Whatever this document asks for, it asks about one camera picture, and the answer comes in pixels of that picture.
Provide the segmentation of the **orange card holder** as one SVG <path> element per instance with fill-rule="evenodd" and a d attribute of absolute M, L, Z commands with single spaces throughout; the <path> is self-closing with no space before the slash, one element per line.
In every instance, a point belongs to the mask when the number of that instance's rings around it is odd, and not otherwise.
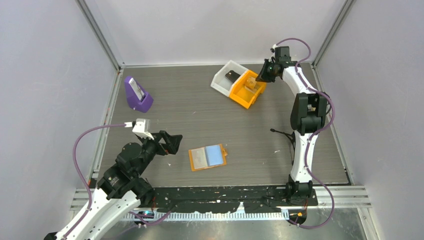
<path fill-rule="evenodd" d="M 188 151 L 188 156 L 189 156 L 190 168 L 192 172 L 225 166 L 227 164 L 226 157 L 228 153 L 222 144 L 209 145 L 209 146 L 204 146 L 202 148 L 205 148 L 206 157 L 207 157 L 207 167 L 194 169 L 193 159 L 192 159 L 192 150 L 194 150 L 195 148 L 190 149 Z"/>

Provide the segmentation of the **gold credit card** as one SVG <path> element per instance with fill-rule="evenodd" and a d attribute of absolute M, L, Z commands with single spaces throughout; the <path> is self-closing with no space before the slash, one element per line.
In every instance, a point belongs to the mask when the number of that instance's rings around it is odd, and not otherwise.
<path fill-rule="evenodd" d="M 245 81 L 245 85 L 250 88 L 250 89 L 254 89 L 255 86 L 257 84 L 256 78 L 253 76 L 249 76 L 247 77 L 246 81 Z"/>
<path fill-rule="evenodd" d="M 191 151 L 193 168 L 195 170 L 208 166 L 206 151 L 204 147 L 196 148 Z"/>

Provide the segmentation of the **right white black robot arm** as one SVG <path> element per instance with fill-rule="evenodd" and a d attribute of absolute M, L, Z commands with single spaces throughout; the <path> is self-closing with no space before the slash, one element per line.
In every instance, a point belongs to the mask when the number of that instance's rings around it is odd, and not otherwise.
<path fill-rule="evenodd" d="M 311 167 L 318 131 L 326 124 L 327 99 L 305 78 L 298 62 L 293 61 L 288 46 L 273 46 L 272 57 L 264 60 L 256 81 L 273 83 L 281 78 L 294 94 L 290 114 L 290 134 L 294 158 L 284 197 L 291 205 L 299 205 L 313 193 Z"/>

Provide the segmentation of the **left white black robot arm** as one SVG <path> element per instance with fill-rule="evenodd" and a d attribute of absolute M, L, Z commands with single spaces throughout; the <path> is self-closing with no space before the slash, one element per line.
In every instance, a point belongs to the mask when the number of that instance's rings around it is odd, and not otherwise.
<path fill-rule="evenodd" d="M 175 155 L 182 139 L 181 134 L 170 135 L 161 130 L 153 133 L 152 138 L 140 137 L 141 143 L 123 146 L 96 189 L 88 192 L 87 203 L 74 219 L 62 230 L 48 233 L 45 239 L 98 240 L 134 208 L 150 207 L 156 193 L 141 175 L 155 156 Z"/>

